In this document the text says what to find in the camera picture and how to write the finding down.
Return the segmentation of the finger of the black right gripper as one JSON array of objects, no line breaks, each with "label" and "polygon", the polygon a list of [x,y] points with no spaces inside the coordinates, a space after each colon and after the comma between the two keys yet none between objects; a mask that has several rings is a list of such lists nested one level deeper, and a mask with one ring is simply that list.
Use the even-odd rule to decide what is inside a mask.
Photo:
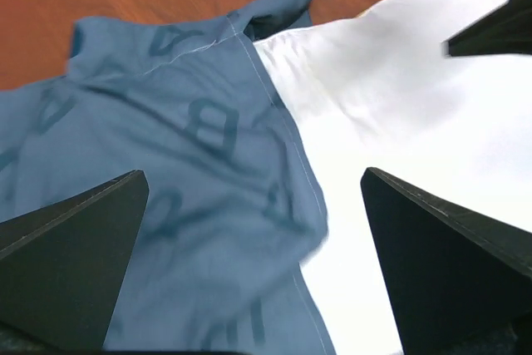
[{"label": "finger of the black right gripper", "polygon": [[531,55],[531,0],[508,0],[446,41],[451,57]]}]

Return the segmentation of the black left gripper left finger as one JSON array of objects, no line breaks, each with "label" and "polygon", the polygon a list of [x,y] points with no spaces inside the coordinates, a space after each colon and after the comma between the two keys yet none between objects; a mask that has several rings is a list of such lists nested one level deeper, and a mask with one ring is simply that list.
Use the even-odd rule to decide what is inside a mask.
[{"label": "black left gripper left finger", "polygon": [[1,224],[1,349],[99,351],[145,213],[132,170]]}]

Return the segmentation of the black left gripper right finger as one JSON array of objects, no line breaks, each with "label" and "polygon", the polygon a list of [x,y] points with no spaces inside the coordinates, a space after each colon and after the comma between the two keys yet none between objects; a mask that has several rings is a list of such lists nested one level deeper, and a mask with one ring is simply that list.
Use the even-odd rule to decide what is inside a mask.
[{"label": "black left gripper right finger", "polygon": [[529,232],[378,168],[361,189],[404,353],[530,353]]}]

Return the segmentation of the white pillow with yellow edge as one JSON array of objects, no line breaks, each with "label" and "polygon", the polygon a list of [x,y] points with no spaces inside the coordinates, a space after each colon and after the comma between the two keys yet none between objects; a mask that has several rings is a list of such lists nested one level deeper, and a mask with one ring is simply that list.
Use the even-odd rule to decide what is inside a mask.
[{"label": "white pillow with yellow edge", "polygon": [[382,0],[254,45],[323,191],[328,236],[303,277],[339,354],[401,349],[362,202],[367,167],[531,228],[531,59],[443,46],[507,1]]}]

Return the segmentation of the blue letter print pillowcase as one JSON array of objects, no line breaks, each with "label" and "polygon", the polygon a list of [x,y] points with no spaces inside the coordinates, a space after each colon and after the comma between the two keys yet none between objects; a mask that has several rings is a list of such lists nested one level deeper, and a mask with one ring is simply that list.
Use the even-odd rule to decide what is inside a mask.
[{"label": "blue letter print pillowcase", "polygon": [[2,219],[145,173],[105,349],[333,353],[300,269],[327,233],[323,193],[254,48],[308,27],[311,1],[169,25],[86,17],[64,75],[2,93]]}]

